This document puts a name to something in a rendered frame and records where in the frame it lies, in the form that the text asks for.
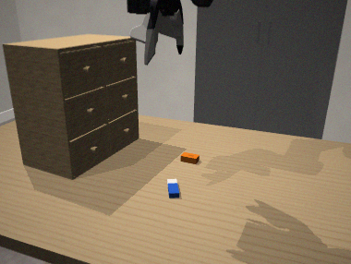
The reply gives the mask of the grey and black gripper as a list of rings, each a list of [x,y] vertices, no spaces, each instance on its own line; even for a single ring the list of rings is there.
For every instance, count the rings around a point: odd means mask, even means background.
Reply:
[[[130,31],[131,39],[145,43],[144,65],[155,55],[159,33],[175,38],[177,51],[182,54],[184,21],[180,0],[127,0],[127,12],[137,15],[148,13],[142,24]]]

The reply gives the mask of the white and blue eraser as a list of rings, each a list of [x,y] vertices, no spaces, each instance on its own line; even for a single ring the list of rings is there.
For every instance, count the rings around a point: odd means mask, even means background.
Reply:
[[[179,190],[176,179],[167,179],[169,198],[179,198]]]

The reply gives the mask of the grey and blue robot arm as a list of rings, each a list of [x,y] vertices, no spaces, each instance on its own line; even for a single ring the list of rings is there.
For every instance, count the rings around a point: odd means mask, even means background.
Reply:
[[[213,0],[191,0],[195,6],[209,7]]]

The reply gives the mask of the dark brown chest of drawers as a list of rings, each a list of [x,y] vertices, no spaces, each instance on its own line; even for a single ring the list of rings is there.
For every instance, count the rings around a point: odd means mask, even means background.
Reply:
[[[139,108],[136,40],[105,35],[67,41],[71,37],[5,43],[3,50],[23,165],[74,180],[139,139]],[[135,45],[136,73],[106,82],[103,45],[124,41],[133,41]],[[100,46],[102,50],[104,83],[65,95],[60,52],[90,46]],[[136,80],[137,107],[108,120],[106,85],[130,77]],[[70,138],[65,98],[99,87],[103,87],[105,94],[106,121]],[[133,110],[137,113],[138,137],[111,154],[109,122]],[[104,124],[107,126],[109,156],[74,176],[70,140]]]

